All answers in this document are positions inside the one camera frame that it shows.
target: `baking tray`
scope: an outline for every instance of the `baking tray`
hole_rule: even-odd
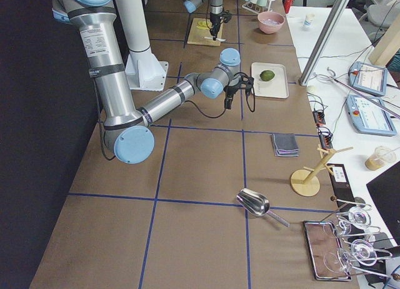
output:
[[[271,70],[275,77],[270,81],[262,81],[261,72]],[[254,92],[258,97],[288,98],[288,77],[286,68],[281,64],[252,63],[251,76],[254,78]]]
[[[333,272],[324,264],[324,255],[336,254],[342,247],[341,241],[333,236],[333,224],[329,221],[304,221],[303,227],[314,278],[317,281],[351,281],[349,273]]]

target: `plastic cup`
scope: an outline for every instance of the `plastic cup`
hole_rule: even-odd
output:
[[[375,148],[374,153],[365,161],[365,166],[369,170],[377,170],[387,164],[395,162],[395,160],[396,154],[391,148],[378,146]]]

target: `white table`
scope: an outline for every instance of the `white table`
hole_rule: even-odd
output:
[[[331,9],[329,8],[291,7],[290,12],[287,14],[287,21],[291,30],[294,46],[296,47],[297,56],[299,57],[299,65],[302,70],[304,69],[308,59],[301,57],[310,56],[330,10]],[[305,29],[303,27],[304,18],[306,14],[311,13],[315,14],[314,20],[310,27]],[[368,40],[367,35],[358,23],[353,12],[350,9],[345,9],[333,31],[333,35],[327,42],[322,56],[347,55],[356,51],[361,51],[370,44],[371,42]],[[364,53],[358,61],[370,63],[367,54],[368,52]],[[341,58],[321,58],[314,72],[317,74],[328,74],[327,68],[329,67],[335,71],[336,76],[346,74],[339,79],[343,83],[347,84],[347,71],[359,55],[360,53]],[[396,84],[391,76],[388,77],[388,83]],[[352,92],[341,85],[331,82],[322,82],[317,78],[311,79],[307,85],[309,87],[313,86],[311,87],[311,93],[320,96],[323,103],[328,106],[325,109],[326,126],[333,131],[335,122],[341,112],[343,102],[348,93]],[[388,100],[394,104],[400,105],[400,91],[388,87],[383,100]],[[395,112],[400,112],[400,110],[388,104],[386,105]],[[393,123],[397,131],[400,132],[400,121],[394,119]],[[390,166],[378,169],[377,171],[370,171],[365,167],[364,162],[366,158],[373,153],[375,147],[379,145],[388,146],[393,149],[400,146],[400,136],[385,137],[357,133],[351,123],[345,106],[339,120],[337,121],[332,144],[336,150],[347,148],[349,146],[353,147],[350,151],[334,155],[330,162],[345,165],[353,195],[364,198],[366,203],[371,204],[373,207],[370,212],[372,225],[380,226],[382,232],[386,233],[389,238],[392,238],[392,234],[390,234],[388,228],[383,222],[381,215],[375,209],[374,202],[366,187],[368,182],[380,175]],[[397,153],[397,158],[400,159],[400,153]],[[364,288],[364,286],[366,286],[365,288],[369,288],[366,285],[364,277],[359,278],[359,283],[361,288]]]

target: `gray cloth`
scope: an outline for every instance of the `gray cloth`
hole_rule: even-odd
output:
[[[275,156],[299,156],[299,146],[294,134],[274,133],[271,137]]]

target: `wooden stand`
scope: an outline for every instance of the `wooden stand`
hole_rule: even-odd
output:
[[[314,196],[317,194],[320,184],[316,175],[323,169],[327,169],[329,173],[333,175],[331,167],[327,164],[328,161],[336,153],[351,149],[352,147],[344,148],[342,150],[334,150],[333,148],[330,150],[324,150],[318,146],[317,150],[319,150],[319,153],[321,154],[321,160],[314,169],[303,167],[304,169],[296,170],[290,177],[292,189],[301,196]]]

